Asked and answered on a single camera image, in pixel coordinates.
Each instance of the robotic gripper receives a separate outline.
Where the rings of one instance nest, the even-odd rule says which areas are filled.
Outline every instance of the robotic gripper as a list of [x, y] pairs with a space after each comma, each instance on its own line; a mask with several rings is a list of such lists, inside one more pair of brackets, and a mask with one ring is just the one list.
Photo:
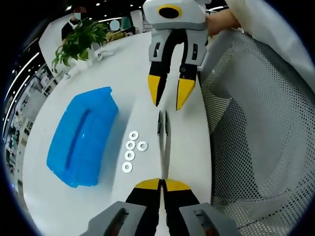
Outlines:
[[206, 7], [200, 4], [201, 1], [147, 0], [143, 5], [146, 19], [153, 25], [148, 84], [156, 106], [162, 97], [172, 54], [178, 44], [184, 44], [184, 53], [179, 70], [176, 110], [182, 108], [195, 87], [197, 69], [205, 59], [208, 43]]

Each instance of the blue plastic box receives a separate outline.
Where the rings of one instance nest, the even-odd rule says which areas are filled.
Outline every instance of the blue plastic box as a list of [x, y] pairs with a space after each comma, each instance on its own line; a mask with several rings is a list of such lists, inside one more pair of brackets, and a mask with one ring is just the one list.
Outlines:
[[75, 96], [56, 129], [47, 166], [70, 187], [98, 183], [106, 142], [118, 112], [111, 91], [105, 87]]

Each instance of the white tabletop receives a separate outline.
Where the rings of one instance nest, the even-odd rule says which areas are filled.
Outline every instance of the white tabletop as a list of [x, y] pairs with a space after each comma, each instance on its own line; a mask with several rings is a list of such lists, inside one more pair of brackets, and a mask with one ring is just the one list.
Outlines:
[[[174, 50], [172, 68], [158, 108], [150, 97], [150, 33], [123, 38], [106, 46], [114, 55], [96, 62], [87, 71], [62, 80], [41, 108], [28, 138], [23, 164], [23, 192], [29, 212], [45, 236], [77, 236], [88, 221], [116, 201], [125, 201], [140, 181], [161, 176], [158, 156], [157, 120], [160, 109], [169, 114], [172, 139], [169, 178], [190, 185], [200, 202], [211, 197], [211, 154], [206, 112], [200, 86], [179, 111], [175, 111], [176, 87], [183, 46]], [[80, 93], [110, 86], [119, 113], [109, 137], [99, 184], [70, 188], [47, 167], [46, 159], [58, 123], [72, 100]], [[122, 171], [130, 131], [149, 144], [146, 152], [135, 150], [133, 170]], [[157, 235], [168, 230], [164, 223]]]

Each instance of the white washer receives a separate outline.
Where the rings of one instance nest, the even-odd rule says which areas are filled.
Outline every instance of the white washer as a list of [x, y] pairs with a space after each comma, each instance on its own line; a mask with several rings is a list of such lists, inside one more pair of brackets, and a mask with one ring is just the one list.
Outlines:
[[132, 161], [135, 158], [135, 153], [132, 150], [128, 150], [125, 152], [125, 159], [126, 161]]
[[139, 133], [138, 133], [137, 131], [131, 131], [131, 132], [129, 133], [129, 139], [130, 139], [130, 140], [135, 141], [135, 140], [137, 140], [138, 138], [139, 138]]
[[133, 141], [133, 140], [129, 140], [129, 141], [126, 143], [126, 148], [127, 148], [127, 150], [134, 150], [135, 147], [136, 147], [136, 143], [135, 143], [135, 141]]
[[145, 141], [141, 141], [138, 143], [137, 147], [139, 151], [146, 151], [148, 149], [148, 143]]
[[122, 169], [123, 169], [123, 172], [128, 174], [132, 171], [132, 164], [130, 162], [126, 161], [123, 163]]

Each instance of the green plant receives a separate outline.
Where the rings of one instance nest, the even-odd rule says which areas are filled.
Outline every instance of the green plant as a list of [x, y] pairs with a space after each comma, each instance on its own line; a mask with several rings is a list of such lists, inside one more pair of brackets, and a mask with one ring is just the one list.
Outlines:
[[68, 61], [71, 58], [76, 60], [88, 60], [88, 48], [93, 43], [102, 45], [106, 38], [108, 27], [106, 24], [91, 21], [89, 19], [82, 20], [74, 31], [69, 34], [65, 44], [60, 46], [56, 52], [56, 58], [52, 62], [52, 69], [57, 73], [56, 66], [63, 63], [70, 66]]

